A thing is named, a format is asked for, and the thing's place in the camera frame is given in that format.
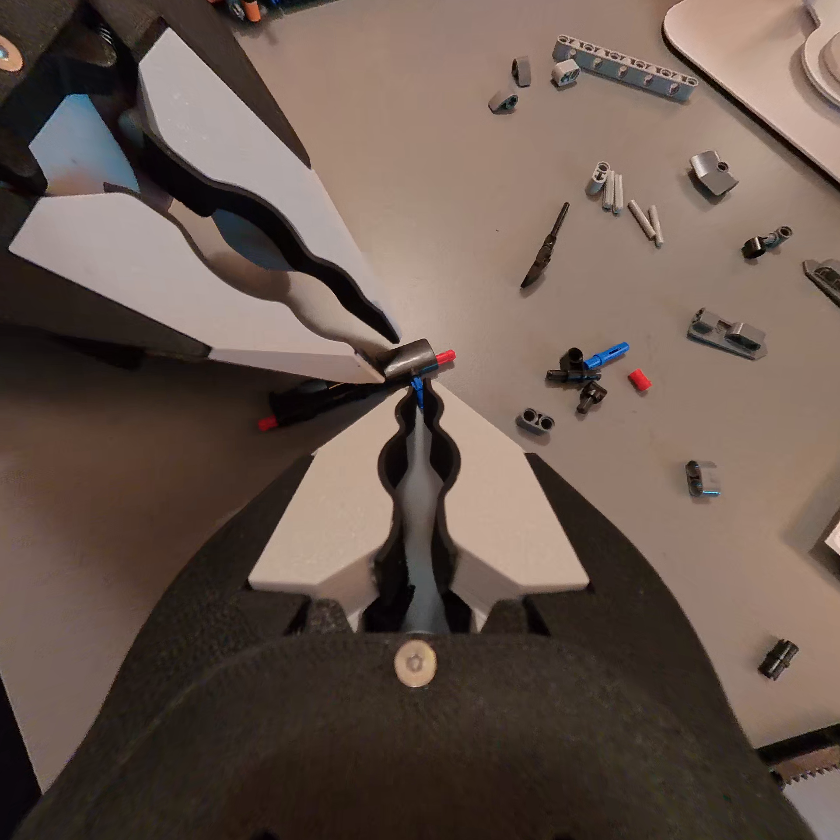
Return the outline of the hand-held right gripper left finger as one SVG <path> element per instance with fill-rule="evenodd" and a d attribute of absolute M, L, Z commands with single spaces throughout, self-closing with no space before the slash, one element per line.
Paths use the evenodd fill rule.
<path fill-rule="evenodd" d="M 414 595 L 397 489 L 415 428 L 411 388 L 347 427 L 312 457 L 248 584 L 339 603 L 352 628 L 394 632 Z"/>

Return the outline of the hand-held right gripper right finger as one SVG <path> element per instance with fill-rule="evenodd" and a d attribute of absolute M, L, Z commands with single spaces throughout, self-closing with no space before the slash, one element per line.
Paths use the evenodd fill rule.
<path fill-rule="evenodd" d="M 578 592 L 590 577 L 528 454 L 441 385 L 427 383 L 429 463 L 442 486 L 431 542 L 448 629 L 478 633 L 492 608 Z"/>

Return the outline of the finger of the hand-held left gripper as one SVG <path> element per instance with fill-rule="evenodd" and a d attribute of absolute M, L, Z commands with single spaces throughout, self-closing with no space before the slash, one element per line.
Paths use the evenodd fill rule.
<path fill-rule="evenodd" d="M 147 170 L 196 215 L 259 231 L 256 263 L 310 276 L 396 343 L 380 285 L 314 170 L 168 27 L 138 62 Z"/>
<path fill-rule="evenodd" d="M 10 252 L 197 340 L 211 361 L 330 382 L 384 381 L 347 343 L 310 332 L 285 304 L 230 286 L 176 221 L 134 194 L 40 198 Z"/>

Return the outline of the black lego shock absorber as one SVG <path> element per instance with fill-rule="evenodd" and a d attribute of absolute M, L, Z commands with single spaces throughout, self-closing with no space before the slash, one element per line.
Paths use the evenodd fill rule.
<path fill-rule="evenodd" d="M 379 359 L 383 383 L 312 380 L 286 392 L 271 392 L 268 394 L 268 416 L 276 417 L 278 428 L 288 427 L 306 422 L 333 408 L 406 387 L 414 376 L 424 377 L 441 367 L 436 364 L 436 354 L 426 339 L 419 339 L 383 354 Z"/>

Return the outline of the lego chassis model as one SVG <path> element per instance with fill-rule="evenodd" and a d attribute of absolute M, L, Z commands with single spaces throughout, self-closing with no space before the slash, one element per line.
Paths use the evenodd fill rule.
<path fill-rule="evenodd" d="M 286 1 L 209 1 L 210 5 L 220 7 L 239 23 L 257 25 L 270 15 L 278 13 Z"/>

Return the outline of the black lego cross connector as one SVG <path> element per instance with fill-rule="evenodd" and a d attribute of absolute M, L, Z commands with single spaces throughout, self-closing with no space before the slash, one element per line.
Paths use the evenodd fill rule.
<path fill-rule="evenodd" d="M 584 364 L 584 355 L 578 348 L 570 348 L 560 358 L 560 367 L 548 370 L 545 374 L 547 382 L 563 385 L 587 385 L 598 382 L 602 374 L 598 370 L 589 370 Z"/>

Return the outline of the long dark grey lego panel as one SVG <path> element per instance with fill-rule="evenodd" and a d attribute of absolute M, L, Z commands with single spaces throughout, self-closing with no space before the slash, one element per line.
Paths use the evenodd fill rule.
<path fill-rule="evenodd" d="M 768 353 L 763 331 L 742 321 L 724 319 L 708 308 L 696 312 L 686 336 L 751 361 L 762 359 Z"/>
<path fill-rule="evenodd" d="M 839 260 L 819 262 L 806 259 L 802 263 L 806 277 L 837 307 L 839 307 Z"/>

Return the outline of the black lego pin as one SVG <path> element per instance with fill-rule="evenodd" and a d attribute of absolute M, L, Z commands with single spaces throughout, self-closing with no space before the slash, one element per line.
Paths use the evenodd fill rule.
<path fill-rule="evenodd" d="M 789 639 L 778 639 L 760 662 L 758 673 L 771 681 L 778 680 L 799 652 L 796 643 Z"/>

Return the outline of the black lego beam with pins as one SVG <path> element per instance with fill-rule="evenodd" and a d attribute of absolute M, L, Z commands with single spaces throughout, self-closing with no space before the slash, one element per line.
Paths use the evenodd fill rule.
<path fill-rule="evenodd" d="M 783 791 L 839 769 L 839 723 L 756 748 L 756 754 Z"/>

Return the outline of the black lego clip piece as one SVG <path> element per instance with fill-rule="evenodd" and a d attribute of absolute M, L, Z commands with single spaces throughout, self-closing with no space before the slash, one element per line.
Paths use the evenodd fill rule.
<path fill-rule="evenodd" d="M 769 234 L 755 236 L 744 242 L 741 253 L 746 260 L 755 260 L 778 248 L 793 235 L 790 226 L 780 226 Z"/>

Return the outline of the long grey lego beam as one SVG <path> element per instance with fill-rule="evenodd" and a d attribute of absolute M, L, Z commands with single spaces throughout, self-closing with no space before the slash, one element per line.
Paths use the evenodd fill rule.
<path fill-rule="evenodd" d="M 677 102 L 689 100 L 700 84 L 696 77 L 569 35 L 556 38 L 552 57 L 556 63 L 572 60 L 591 75 Z"/>

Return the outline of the grey lego panel piece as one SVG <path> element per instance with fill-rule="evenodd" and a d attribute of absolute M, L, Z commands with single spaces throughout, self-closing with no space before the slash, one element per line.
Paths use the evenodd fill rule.
<path fill-rule="evenodd" d="M 729 163 L 715 150 L 706 150 L 689 158 L 690 171 L 699 185 L 711 196 L 723 197 L 738 184 Z"/>

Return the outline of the black blade piece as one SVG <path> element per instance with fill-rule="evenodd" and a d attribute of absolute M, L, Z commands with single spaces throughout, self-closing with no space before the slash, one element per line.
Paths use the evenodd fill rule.
<path fill-rule="evenodd" d="M 565 202 L 562 205 L 561 210 L 558 216 L 556 217 L 556 220 L 553 223 L 549 234 L 543 240 L 538 254 L 532 262 L 532 265 L 528 269 L 528 272 L 524 277 L 523 281 L 521 282 L 521 290 L 525 290 L 532 286 L 534 283 L 536 283 L 542 277 L 544 271 L 548 267 L 553 256 L 553 250 L 557 243 L 560 228 L 563 225 L 564 219 L 566 218 L 570 210 L 570 206 L 571 204 L 569 202 Z"/>

